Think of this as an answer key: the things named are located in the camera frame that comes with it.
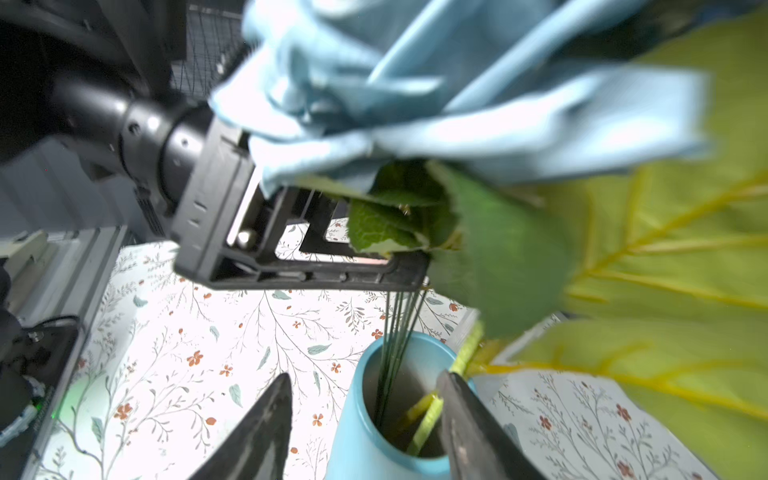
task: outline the floral pattern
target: floral pattern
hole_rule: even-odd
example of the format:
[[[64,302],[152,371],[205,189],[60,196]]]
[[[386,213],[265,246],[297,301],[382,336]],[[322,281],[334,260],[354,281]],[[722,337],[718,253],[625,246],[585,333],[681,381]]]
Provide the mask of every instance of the floral pattern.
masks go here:
[[[299,252],[305,232],[288,227],[278,256],[353,261]],[[344,241],[346,222],[326,238]],[[288,372],[284,478],[322,480],[359,358],[382,336],[386,294],[210,291],[173,272],[176,251],[170,242],[121,251],[38,477],[188,478]],[[464,314],[428,292],[416,329],[445,342]],[[488,407],[553,479],[714,479],[609,381],[520,372]]]
[[[518,372],[506,380],[489,408],[549,478],[716,478],[609,379]]]

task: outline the yellow-green leaf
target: yellow-green leaf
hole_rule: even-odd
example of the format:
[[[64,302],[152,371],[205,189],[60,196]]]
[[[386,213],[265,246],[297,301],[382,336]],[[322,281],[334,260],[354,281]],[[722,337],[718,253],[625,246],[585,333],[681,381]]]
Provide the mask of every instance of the yellow-green leaf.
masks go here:
[[[759,319],[578,320],[551,327],[510,369],[612,378],[723,480],[754,480],[768,472],[766,339]]]
[[[541,188],[581,266],[567,309],[595,318],[768,318],[768,11],[641,59],[713,75],[713,157]]]

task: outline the black cable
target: black cable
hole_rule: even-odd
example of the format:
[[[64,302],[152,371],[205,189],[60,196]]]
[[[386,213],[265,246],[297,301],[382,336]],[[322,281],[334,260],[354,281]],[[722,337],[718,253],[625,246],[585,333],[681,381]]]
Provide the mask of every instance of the black cable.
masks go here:
[[[46,326],[49,326],[51,323],[60,322],[62,320],[72,320],[73,324],[75,325],[78,325],[80,323],[80,317],[77,315],[60,315],[60,316],[54,316],[47,320],[43,320],[42,322],[37,323],[34,326],[25,328],[22,331],[24,333],[31,333],[31,332],[37,331],[38,329],[45,328]]]

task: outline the large artificial leaf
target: large artificial leaf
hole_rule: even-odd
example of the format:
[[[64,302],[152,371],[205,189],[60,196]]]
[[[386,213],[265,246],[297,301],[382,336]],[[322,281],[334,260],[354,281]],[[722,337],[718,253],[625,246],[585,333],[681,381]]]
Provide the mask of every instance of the large artificial leaf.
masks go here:
[[[568,310],[596,318],[768,318],[768,12],[641,59],[710,72],[713,156],[540,190],[580,245]]]
[[[437,293],[465,306],[475,307],[475,281],[472,259],[463,251],[433,250],[427,276]]]
[[[764,319],[577,320],[551,327],[505,371],[612,378],[723,480],[752,480],[768,472],[766,339]]]
[[[428,169],[463,232],[461,252],[432,255],[435,290],[479,308],[491,338],[519,333],[555,311],[570,266],[558,223],[453,167],[430,162]]]
[[[400,210],[364,200],[349,201],[347,229],[349,244],[358,252],[392,253],[424,246]]]

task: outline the table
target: table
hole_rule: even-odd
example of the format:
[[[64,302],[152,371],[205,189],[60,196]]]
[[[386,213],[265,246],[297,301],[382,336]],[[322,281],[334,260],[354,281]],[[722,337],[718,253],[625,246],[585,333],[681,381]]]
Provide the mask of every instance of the table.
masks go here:
[[[298,251],[305,230],[288,227],[278,255],[317,259]],[[327,236],[345,240],[346,222]],[[285,479],[322,479],[354,369],[382,335],[385,294],[211,291],[173,272],[176,249],[162,242],[121,251],[38,477],[186,478],[288,372]],[[416,328],[447,340],[467,310],[427,295]],[[610,380],[519,372],[485,401],[549,478],[716,478]]]

